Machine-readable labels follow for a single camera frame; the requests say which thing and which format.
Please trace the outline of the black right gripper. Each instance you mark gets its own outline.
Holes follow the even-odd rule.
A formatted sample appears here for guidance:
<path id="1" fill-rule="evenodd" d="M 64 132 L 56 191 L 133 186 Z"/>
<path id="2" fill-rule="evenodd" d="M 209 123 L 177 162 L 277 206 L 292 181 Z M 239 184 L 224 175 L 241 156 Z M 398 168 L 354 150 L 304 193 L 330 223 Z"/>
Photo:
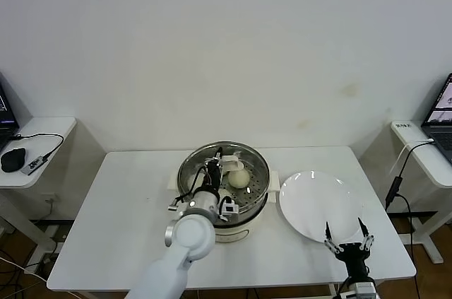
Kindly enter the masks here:
<path id="1" fill-rule="evenodd" d="M 363 234 L 363 241 L 335 244 L 328 221 L 326 221 L 324 245 L 333 253 L 335 257 L 344 262 L 347 275 L 351 280 L 369 280 L 369 271 L 365 260 L 370 256 L 370 248 L 374 242 L 374 236 L 368 231 L 367 226 L 361 218 L 358 218 L 359 226 Z"/>

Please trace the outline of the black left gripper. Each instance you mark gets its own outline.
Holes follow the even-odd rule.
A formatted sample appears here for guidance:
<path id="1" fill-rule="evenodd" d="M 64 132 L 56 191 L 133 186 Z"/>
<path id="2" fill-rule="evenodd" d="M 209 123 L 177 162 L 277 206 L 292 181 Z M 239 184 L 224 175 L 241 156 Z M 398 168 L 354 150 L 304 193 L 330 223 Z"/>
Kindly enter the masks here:
<path id="1" fill-rule="evenodd" d="M 208 189 L 219 189 L 222 183 L 222 157 L 223 149 L 219 148 L 215 153 L 215 158 L 208 158 L 205 160 L 208 181 Z"/>

